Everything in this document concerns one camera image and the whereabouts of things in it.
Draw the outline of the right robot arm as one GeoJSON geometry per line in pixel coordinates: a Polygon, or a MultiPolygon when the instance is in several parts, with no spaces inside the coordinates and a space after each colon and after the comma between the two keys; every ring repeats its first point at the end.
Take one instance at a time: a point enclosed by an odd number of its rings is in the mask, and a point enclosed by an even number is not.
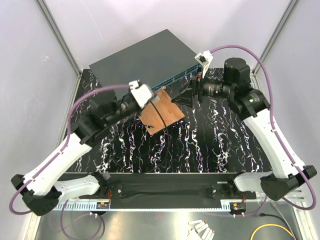
{"type": "Polygon", "coordinates": [[[251,70],[244,59],[225,60],[221,78],[209,77],[205,70],[205,66],[199,67],[172,103],[192,108],[205,97],[226,99],[230,110],[253,133],[272,168],[269,172],[239,173],[227,185],[230,197],[236,199],[251,191],[278,201],[317,175],[316,168],[306,165],[285,140],[264,94],[251,86],[251,70]]]}

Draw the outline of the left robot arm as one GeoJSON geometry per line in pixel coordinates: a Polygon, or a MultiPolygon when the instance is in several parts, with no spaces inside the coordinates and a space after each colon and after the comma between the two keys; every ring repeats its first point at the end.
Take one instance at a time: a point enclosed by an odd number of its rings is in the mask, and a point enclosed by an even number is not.
{"type": "Polygon", "coordinates": [[[75,124],[67,124],[67,136],[62,143],[35,169],[25,175],[16,174],[11,183],[16,193],[10,200],[9,210],[21,196],[28,207],[27,214],[43,216],[52,211],[59,203],[82,196],[103,198],[109,193],[108,179],[98,172],[83,177],[60,181],[59,178],[80,157],[90,152],[107,135],[109,128],[118,121],[141,112],[153,97],[153,92],[145,84],[131,86],[128,93],[117,100],[114,89],[121,85],[101,87],[86,93],[73,105],[76,108],[82,101],[99,93],[106,92],[110,100],[103,100],[98,106],[92,106],[75,124]]]}

